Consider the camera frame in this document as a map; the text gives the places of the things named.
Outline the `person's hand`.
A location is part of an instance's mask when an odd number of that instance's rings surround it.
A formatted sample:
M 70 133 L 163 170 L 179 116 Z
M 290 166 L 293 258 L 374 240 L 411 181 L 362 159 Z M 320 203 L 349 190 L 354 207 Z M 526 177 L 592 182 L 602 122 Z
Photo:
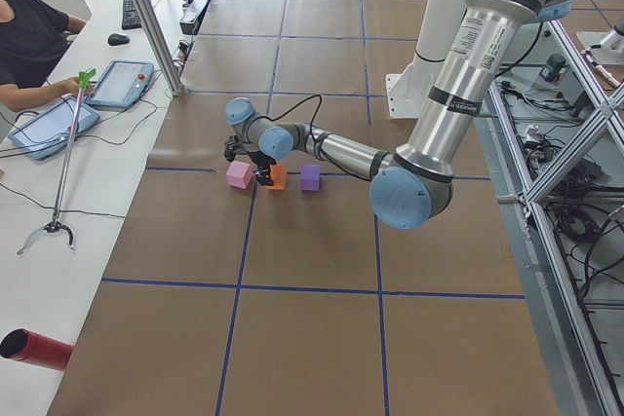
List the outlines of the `person's hand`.
M 61 81 L 54 82 L 51 85 L 51 88 L 54 90 L 56 97 L 60 97 L 64 95 L 77 96 L 79 92 L 84 92 L 86 95 L 88 95 L 93 91 L 94 86 L 91 82 L 88 82 L 87 88 L 84 89 L 80 86 L 79 77 L 73 76 Z

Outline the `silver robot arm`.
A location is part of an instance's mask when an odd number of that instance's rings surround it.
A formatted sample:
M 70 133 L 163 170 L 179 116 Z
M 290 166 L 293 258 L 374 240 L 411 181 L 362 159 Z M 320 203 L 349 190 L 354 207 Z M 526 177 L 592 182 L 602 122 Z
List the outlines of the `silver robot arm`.
M 327 161 L 370 183 L 370 204 L 386 225 L 412 229 L 441 213 L 452 198 L 452 162 L 518 31 L 565 16 L 572 0 L 428 0 L 412 62 L 390 79 L 398 112 L 415 119 L 409 140 L 376 149 L 314 123 L 286 123 L 258 113 L 244 97 L 225 117 L 233 129 L 227 161 L 251 158 L 259 183 L 272 186 L 272 166 L 294 151 Z

